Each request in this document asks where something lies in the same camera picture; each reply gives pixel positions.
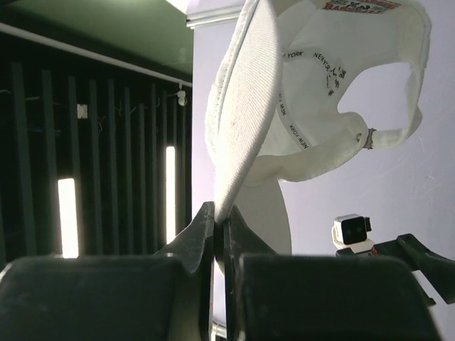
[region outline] cap brim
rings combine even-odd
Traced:
[[[259,153],[278,101],[281,46],[272,1],[245,4],[218,82],[215,220],[223,221]]]
[[[291,230],[282,191],[276,178],[270,178],[258,187],[242,186],[235,205],[247,226],[258,237],[278,254],[291,254]],[[218,269],[214,273],[213,319],[226,326],[225,278]]]

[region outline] black metal bracket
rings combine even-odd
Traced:
[[[228,341],[441,339],[396,257],[280,256],[236,207],[221,225],[213,212],[204,204],[153,256],[13,262],[0,280],[1,339],[209,341],[214,259],[225,274]]]
[[[338,250],[337,256],[390,256],[406,263],[411,271],[420,270],[447,304],[455,303],[455,261],[444,258],[423,245],[414,235],[404,234],[396,240],[374,245],[370,251],[354,254],[350,249]],[[428,305],[435,301],[423,291]]]

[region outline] printed label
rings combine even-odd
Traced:
[[[332,58],[318,48],[305,48],[283,53],[285,60],[290,61],[297,58],[314,59],[326,71],[324,84],[329,96],[332,96],[340,88],[346,77],[346,70],[344,70],[341,61],[334,62]]]
[[[329,11],[382,14],[400,6],[400,4],[388,0],[331,0],[323,9]]]
[[[284,103],[283,94],[280,92],[278,95],[278,104],[279,104],[279,119],[281,120],[284,128],[289,133],[290,137],[297,142],[301,150],[309,148],[311,145],[305,139],[303,133],[299,130],[297,125],[294,123],[294,120],[288,115],[286,104]]]

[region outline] black slatted wall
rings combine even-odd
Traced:
[[[0,35],[0,264],[61,253],[58,180],[75,179],[80,255],[166,242],[166,147],[178,231],[191,218],[191,89]],[[87,118],[79,117],[87,107]]]

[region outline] white baseball cap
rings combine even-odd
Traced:
[[[215,220],[227,217],[243,185],[308,180],[363,148],[410,137],[422,120],[430,31],[417,0],[247,0],[207,108]],[[338,112],[361,72],[398,62],[411,69],[407,127],[376,131],[359,113]]]

